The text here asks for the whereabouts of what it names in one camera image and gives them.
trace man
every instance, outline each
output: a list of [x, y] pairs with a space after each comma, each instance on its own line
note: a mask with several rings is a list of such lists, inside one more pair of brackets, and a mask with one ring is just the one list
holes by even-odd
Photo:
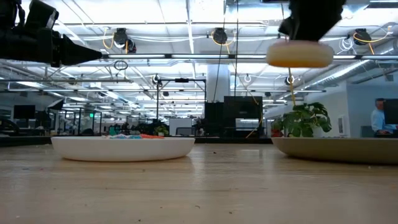
[[396, 125], [386, 124], [384, 120], [384, 99], [376, 99], [376, 109], [371, 116], [372, 129], [377, 134], [392, 134], [397, 129]]

